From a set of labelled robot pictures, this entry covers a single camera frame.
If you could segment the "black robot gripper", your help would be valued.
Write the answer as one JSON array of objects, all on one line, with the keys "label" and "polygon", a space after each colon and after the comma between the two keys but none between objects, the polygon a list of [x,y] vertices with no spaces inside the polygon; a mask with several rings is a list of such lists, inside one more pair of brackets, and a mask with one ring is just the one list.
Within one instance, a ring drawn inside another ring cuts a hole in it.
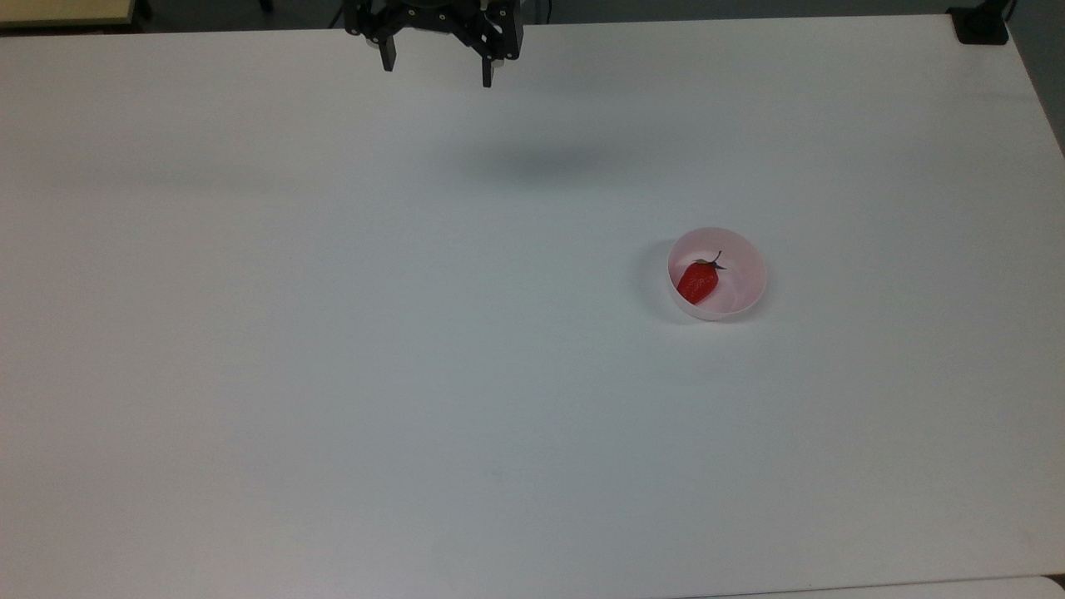
[{"label": "black robot gripper", "polygon": [[386,72],[394,69],[394,37],[399,29],[443,31],[443,22],[453,22],[456,37],[482,56],[486,88],[493,84],[496,65],[521,56],[524,18],[520,7],[491,7],[490,1],[344,3],[344,30],[378,50]]}]

